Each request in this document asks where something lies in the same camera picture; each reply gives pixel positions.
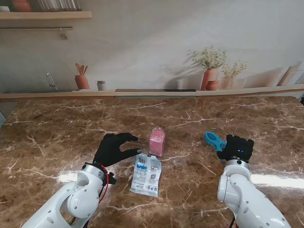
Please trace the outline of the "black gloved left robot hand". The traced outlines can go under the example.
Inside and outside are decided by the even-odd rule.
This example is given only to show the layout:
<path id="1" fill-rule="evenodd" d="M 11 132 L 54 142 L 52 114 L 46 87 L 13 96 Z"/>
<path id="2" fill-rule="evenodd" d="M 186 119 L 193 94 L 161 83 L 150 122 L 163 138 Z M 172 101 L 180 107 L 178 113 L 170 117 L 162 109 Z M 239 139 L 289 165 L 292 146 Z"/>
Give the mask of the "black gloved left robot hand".
<path id="1" fill-rule="evenodd" d="M 142 153 L 142 149 L 121 151 L 120 146 L 126 142 L 136 142 L 138 138 L 130 133 L 106 134 L 95 153 L 93 164 L 109 167 L 120 161 Z"/>

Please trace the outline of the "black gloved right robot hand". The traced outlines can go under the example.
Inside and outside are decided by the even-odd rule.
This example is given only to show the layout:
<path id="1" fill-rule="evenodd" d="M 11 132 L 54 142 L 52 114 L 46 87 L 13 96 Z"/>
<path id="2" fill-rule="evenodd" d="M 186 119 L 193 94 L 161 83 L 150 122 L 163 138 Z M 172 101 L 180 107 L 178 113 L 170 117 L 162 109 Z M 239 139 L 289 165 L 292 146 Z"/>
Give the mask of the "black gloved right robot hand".
<path id="1" fill-rule="evenodd" d="M 244 139 L 231 134 L 226 136 L 226 146 L 222 151 L 217 151 L 217 156 L 221 160 L 241 160 L 249 163 L 252 156 L 254 141 Z"/>

